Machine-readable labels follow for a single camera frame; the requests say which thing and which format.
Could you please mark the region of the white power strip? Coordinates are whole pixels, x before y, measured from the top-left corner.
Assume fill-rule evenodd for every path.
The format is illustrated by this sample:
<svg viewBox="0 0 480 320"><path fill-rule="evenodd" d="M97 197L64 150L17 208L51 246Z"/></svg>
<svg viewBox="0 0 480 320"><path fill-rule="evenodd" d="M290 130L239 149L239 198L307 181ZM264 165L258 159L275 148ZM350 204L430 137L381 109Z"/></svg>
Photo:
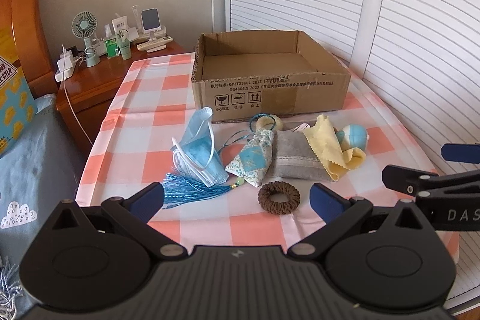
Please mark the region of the white power strip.
<svg viewBox="0 0 480 320"><path fill-rule="evenodd" d="M55 80L58 83L72 77L80 56L76 49L66 49L63 47L62 53L57 60L57 71L55 72Z"/></svg>

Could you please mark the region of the green handheld fan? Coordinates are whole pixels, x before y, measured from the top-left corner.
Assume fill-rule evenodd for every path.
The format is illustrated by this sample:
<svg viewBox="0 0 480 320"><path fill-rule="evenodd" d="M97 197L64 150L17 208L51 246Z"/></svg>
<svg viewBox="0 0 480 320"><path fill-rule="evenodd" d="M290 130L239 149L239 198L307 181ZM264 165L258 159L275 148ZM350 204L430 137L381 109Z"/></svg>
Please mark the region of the green handheld fan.
<svg viewBox="0 0 480 320"><path fill-rule="evenodd" d="M85 44L86 67L94 67L100 62L100 57L92 41L97 26L97 18L92 12L87 10L78 13L72 21L71 29L73 35L83 40Z"/></svg>

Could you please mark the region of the blue white soft ball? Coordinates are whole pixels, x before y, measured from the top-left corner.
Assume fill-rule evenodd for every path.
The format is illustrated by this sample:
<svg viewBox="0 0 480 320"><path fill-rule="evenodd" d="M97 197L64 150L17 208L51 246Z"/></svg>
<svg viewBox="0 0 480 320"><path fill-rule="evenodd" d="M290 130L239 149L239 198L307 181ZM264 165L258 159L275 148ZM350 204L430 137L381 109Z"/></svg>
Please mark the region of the blue white soft ball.
<svg viewBox="0 0 480 320"><path fill-rule="evenodd" d="M336 132L342 151L358 148L366 151L369 135L365 127L350 124Z"/></svg>

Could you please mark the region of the blue tassel sachet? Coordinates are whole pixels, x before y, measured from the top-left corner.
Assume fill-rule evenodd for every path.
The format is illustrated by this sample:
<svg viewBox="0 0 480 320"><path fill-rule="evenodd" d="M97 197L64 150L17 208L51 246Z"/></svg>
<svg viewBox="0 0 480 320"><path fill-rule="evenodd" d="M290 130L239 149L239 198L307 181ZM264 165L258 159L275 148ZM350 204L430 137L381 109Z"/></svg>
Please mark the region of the blue tassel sachet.
<svg viewBox="0 0 480 320"><path fill-rule="evenodd" d="M254 115L249 122L247 131L238 131L216 149L220 161L229 178L222 185L207 188L197 179L184 176L176 171L166 174L163 181L164 207L171 209L193 202L206 201L223 195L244 183L258 188L262 185L267 170L272 163L272 144L274 132L255 129L256 119L260 113Z"/></svg>

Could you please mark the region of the grey fabric pouch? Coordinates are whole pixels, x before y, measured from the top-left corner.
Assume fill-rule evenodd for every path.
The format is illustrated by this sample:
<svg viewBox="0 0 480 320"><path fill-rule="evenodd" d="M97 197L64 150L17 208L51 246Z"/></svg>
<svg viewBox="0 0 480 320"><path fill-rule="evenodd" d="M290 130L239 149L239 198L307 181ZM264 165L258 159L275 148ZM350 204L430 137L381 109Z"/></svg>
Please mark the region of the grey fabric pouch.
<svg viewBox="0 0 480 320"><path fill-rule="evenodd" d="M275 132L268 176L285 179L330 181L326 169L303 132Z"/></svg>

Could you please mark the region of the cardboard box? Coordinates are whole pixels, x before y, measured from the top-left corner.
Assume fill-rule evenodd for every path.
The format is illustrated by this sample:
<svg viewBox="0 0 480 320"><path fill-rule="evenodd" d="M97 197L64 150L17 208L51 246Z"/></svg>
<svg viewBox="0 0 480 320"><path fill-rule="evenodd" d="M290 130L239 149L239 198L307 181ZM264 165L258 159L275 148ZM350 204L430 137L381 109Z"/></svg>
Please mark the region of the cardboard box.
<svg viewBox="0 0 480 320"><path fill-rule="evenodd" d="M191 74L198 109L214 123L340 110L350 72L302 31L202 34Z"/></svg>

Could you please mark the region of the cream hair scrunchie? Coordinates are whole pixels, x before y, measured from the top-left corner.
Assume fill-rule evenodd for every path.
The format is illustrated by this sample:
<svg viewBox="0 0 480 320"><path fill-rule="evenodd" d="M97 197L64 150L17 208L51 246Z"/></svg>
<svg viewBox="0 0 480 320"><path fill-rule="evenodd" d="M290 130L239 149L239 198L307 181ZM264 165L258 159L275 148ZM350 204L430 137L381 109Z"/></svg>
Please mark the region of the cream hair scrunchie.
<svg viewBox="0 0 480 320"><path fill-rule="evenodd" d="M276 115L261 115L258 119L256 119L255 129L256 131L282 131L284 129L284 124L283 121Z"/></svg>

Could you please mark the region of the pink checkered tablecloth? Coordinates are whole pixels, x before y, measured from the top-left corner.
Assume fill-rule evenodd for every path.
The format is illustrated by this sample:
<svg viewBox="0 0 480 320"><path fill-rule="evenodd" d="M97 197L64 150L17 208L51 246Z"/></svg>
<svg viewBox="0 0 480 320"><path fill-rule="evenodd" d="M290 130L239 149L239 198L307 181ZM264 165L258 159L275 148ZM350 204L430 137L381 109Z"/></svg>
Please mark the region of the pink checkered tablecloth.
<svg viewBox="0 0 480 320"><path fill-rule="evenodd" d="M79 205L98 205L112 196L127 198L173 168L173 141L180 139L195 110L191 88L193 56L163 56L129 68L103 120L76 195ZM432 171L416 140L359 78L352 77L342 110L329 115L335 127L364 126L369 135L363 165L332 189L344 197L365 196L393 205L398 194L383 186L389 164ZM264 212L257 190L241 185L223 196L161 210L151 227L186 248L212 245L289 247L322 226L308 202L310 183L295 181L300 206L288 215Z"/></svg>

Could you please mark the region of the wooden nightstand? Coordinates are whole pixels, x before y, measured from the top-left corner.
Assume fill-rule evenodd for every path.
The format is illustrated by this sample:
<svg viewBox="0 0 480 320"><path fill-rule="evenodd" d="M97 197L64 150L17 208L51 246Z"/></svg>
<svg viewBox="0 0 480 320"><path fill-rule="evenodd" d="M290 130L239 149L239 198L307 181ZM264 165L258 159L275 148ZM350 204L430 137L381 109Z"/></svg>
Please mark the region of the wooden nightstand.
<svg viewBox="0 0 480 320"><path fill-rule="evenodd" d="M102 56L94 67L78 65L72 77L60 85L56 109L80 152L89 155L107 110L133 62L183 53L185 50L173 41L166 49L151 54L131 46L132 57L128 60Z"/></svg>

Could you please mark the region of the green tube bottle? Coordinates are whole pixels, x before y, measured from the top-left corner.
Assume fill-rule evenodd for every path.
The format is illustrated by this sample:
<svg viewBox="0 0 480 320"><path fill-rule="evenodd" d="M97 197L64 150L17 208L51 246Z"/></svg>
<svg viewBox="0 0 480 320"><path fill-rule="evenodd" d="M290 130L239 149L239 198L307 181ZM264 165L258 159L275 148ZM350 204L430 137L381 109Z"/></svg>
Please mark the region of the green tube bottle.
<svg viewBox="0 0 480 320"><path fill-rule="evenodd" d="M126 29L120 29L116 34L116 43L122 59L131 59L130 41L128 40L128 31Z"/></svg>

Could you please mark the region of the brown hair scrunchie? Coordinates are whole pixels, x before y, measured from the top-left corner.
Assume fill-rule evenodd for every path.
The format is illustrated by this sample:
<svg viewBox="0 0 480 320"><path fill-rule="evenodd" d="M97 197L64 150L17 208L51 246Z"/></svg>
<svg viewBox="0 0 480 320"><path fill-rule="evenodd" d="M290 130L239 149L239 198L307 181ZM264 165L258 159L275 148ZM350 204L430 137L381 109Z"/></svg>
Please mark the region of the brown hair scrunchie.
<svg viewBox="0 0 480 320"><path fill-rule="evenodd" d="M259 206L274 215L292 214L300 205L299 191L283 181L269 182L261 187L257 200Z"/></svg>

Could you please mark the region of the phone on white stand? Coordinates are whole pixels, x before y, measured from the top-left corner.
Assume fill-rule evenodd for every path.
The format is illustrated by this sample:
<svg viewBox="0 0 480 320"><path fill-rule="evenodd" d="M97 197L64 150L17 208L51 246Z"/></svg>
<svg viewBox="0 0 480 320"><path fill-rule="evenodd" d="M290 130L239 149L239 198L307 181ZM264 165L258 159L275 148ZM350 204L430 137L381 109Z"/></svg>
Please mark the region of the phone on white stand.
<svg viewBox="0 0 480 320"><path fill-rule="evenodd" d="M149 34L148 40L156 39L155 33L160 31L160 14L157 8L145 9L141 12L142 28Z"/></svg>

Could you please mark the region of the white remote control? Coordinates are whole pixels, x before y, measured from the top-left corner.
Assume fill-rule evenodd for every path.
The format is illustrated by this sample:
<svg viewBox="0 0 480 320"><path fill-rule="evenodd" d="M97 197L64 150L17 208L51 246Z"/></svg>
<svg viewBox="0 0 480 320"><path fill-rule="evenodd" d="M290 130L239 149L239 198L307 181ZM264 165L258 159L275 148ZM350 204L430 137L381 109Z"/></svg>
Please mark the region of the white remote control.
<svg viewBox="0 0 480 320"><path fill-rule="evenodd" d="M147 53L156 52L166 48L167 44L173 42L173 38L170 36L156 38L144 43L138 44L137 49L139 51L145 51Z"/></svg>

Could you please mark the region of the white louvered closet door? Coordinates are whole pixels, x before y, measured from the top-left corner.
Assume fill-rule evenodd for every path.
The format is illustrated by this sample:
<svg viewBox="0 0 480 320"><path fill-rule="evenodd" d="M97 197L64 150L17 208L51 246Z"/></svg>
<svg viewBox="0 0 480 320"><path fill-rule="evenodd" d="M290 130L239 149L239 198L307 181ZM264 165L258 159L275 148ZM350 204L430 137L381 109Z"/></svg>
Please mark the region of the white louvered closet door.
<svg viewBox="0 0 480 320"><path fill-rule="evenodd" d="M225 0L229 30L301 30L346 62L445 174L479 140L479 0Z"/></svg>

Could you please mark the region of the yellow cleaning cloth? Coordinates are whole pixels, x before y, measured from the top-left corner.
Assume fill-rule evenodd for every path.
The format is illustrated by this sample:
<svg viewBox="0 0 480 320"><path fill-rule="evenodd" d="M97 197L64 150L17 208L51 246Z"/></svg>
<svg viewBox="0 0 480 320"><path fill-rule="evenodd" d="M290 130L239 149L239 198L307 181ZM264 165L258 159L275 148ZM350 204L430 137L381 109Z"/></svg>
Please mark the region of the yellow cleaning cloth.
<svg viewBox="0 0 480 320"><path fill-rule="evenodd" d="M303 133L329 178L336 182L348 171L360 167L366 159L366 153L356 146L348 146L343 150L329 117L319 115L316 119L316 123L304 129Z"/></svg>

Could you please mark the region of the yellow blue printed bag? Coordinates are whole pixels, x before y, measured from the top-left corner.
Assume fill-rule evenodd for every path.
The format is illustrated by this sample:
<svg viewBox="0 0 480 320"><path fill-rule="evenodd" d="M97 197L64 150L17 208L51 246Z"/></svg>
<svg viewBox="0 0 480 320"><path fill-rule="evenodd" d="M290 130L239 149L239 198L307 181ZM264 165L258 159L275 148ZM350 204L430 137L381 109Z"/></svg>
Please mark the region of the yellow blue printed bag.
<svg viewBox="0 0 480 320"><path fill-rule="evenodd" d="M32 97L13 37L1 33L1 155L8 152L32 123L38 108Z"/></svg>

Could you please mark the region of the white labelled box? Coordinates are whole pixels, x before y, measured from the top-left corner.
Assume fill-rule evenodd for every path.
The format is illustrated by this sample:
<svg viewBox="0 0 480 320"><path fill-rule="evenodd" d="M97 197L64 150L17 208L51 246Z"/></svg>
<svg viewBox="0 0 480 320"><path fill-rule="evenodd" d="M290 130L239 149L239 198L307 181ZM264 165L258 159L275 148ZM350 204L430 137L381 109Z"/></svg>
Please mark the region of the white labelled box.
<svg viewBox="0 0 480 320"><path fill-rule="evenodd" d="M127 16L117 16L115 19L112 20L112 27L114 29L115 34L122 33L128 37L128 19Z"/></svg>

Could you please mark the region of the blue face mask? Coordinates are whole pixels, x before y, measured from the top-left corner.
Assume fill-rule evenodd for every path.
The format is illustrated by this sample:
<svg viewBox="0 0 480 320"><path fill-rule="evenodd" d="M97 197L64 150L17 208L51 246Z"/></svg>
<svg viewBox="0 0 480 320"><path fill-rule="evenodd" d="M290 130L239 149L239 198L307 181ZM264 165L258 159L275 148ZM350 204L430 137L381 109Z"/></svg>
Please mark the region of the blue face mask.
<svg viewBox="0 0 480 320"><path fill-rule="evenodd" d="M173 165L180 174L197 179L207 188L229 178L215 148L212 109L204 107L190 117L180 141L172 138Z"/></svg>

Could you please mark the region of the blue grey bedding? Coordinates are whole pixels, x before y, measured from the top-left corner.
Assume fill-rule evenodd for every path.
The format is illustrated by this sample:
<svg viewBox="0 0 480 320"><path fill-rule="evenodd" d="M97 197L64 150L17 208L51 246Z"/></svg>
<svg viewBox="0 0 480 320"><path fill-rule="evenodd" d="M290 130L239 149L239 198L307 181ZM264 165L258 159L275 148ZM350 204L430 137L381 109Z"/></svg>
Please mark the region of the blue grey bedding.
<svg viewBox="0 0 480 320"><path fill-rule="evenodd" d="M35 100L37 113L1 156L1 318L18 319L32 306L18 268L59 201L73 199L86 157L56 110L56 96Z"/></svg>

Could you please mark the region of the wooden headboard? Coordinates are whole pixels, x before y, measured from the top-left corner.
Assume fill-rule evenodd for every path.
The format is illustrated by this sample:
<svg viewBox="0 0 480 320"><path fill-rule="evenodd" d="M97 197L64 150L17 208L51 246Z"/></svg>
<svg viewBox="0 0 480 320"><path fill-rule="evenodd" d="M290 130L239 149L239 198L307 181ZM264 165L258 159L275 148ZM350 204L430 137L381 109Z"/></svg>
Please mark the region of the wooden headboard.
<svg viewBox="0 0 480 320"><path fill-rule="evenodd" d="M13 36L19 60L32 95L58 92L55 70L41 24L39 0L1 0L1 26Z"/></svg>

